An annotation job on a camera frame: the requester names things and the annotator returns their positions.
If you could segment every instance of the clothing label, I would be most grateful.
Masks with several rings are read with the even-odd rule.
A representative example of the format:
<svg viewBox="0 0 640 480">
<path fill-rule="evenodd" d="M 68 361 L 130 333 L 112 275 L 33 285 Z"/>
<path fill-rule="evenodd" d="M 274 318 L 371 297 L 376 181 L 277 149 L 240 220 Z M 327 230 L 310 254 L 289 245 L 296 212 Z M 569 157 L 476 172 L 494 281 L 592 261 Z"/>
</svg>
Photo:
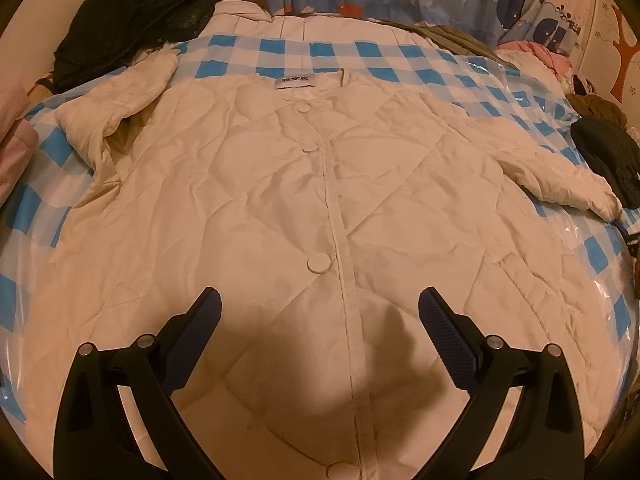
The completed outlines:
<svg viewBox="0 0 640 480">
<path fill-rule="evenodd" d="M 316 86 L 316 74 L 293 75 L 276 79 L 273 86 L 276 90 L 281 88 L 302 88 L 303 86 Z"/>
</svg>

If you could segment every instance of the pink clothing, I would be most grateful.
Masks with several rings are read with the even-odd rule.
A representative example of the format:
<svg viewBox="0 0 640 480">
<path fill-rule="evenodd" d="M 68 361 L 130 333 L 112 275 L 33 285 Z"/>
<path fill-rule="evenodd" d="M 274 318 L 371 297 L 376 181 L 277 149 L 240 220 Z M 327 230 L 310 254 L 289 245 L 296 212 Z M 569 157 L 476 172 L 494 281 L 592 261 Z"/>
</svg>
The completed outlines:
<svg viewBox="0 0 640 480">
<path fill-rule="evenodd" d="M 24 173 L 38 149 L 38 133 L 20 115 L 29 105 L 16 80 L 0 80 L 0 205 Z"/>
<path fill-rule="evenodd" d="M 573 68 L 571 62 L 565 56 L 555 54 L 546 46 L 533 41 L 510 41 L 500 45 L 498 48 L 532 53 L 556 74 L 558 81 L 562 81 L 569 73 L 569 70 Z"/>
</svg>

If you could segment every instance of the blue gripper pad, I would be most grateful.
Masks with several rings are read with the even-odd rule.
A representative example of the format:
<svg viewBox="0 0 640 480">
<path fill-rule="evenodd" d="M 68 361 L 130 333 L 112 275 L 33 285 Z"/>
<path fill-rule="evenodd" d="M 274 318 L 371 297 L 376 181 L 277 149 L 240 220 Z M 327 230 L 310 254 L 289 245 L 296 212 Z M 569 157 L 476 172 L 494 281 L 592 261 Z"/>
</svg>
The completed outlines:
<svg viewBox="0 0 640 480">
<path fill-rule="evenodd" d="M 220 294 L 215 288 L 208 286 L 186 314 L 172 317 L 165 325 L 169 332 L 175 330 L 171 334 L 172 344 L 163 355 L 164 375 L 161 384 L 167 396 L 186 386 L 221 317 Z"/>
<path fill-rule="evenodd" d="M 474 391 L 478 387 L 478 356 L 456 325 L 458 320 L 471 320 L 455 314 L 433 287 L 420 294 L 418 313 L 453 383 L 460 390 Z"/>
</svg>

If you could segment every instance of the jacket sleeve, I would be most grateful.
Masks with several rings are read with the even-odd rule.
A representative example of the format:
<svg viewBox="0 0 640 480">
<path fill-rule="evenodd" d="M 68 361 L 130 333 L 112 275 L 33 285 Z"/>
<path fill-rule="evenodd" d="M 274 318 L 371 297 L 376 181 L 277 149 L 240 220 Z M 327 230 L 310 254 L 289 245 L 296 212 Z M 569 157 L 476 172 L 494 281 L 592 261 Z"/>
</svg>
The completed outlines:
<svg viewBox="0 0 640 480">
<path fill-rule="evenodd" d="M 622 213 L 620 200 L 607 181 L 589 168 L 537 145 L 518 124 L 505 118 L 443 119 L 469 142 L 494 158 L 504 174 L 540 200 L 591 209 L 611 222 Z"/>
<path fill-rule="evenodd" d="M 177 52 L 163 48 L 56 109 L 67 140 L 103 180 L 116 173 L 105 139 L 164 91 L 177 66 Z"/>
</svg>

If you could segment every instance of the cartoon whale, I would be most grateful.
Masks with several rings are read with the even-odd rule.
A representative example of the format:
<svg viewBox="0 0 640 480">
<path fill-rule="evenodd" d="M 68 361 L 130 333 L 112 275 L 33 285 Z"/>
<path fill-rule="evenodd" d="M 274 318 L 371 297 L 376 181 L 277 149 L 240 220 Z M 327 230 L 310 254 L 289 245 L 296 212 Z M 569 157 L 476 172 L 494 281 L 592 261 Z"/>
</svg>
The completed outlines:
<svg viewBox="0 0 640 480">
<path fill-rule="evenodd" d="M 495 11 L 504 30 L 509 30 L 518 23 L 518 20 L 522 17 L 524 3 L 524 0 L 498 0 Z"/>
<path fill-rule="evenodd" d="M 566 36 L 566 29 L 558 27 L 558 20 L 545 18 L 538 23 L 533 32 L 533 41 L 546 46 L 551 52 L 558 52 L 558 48 Z"/>
</svg>

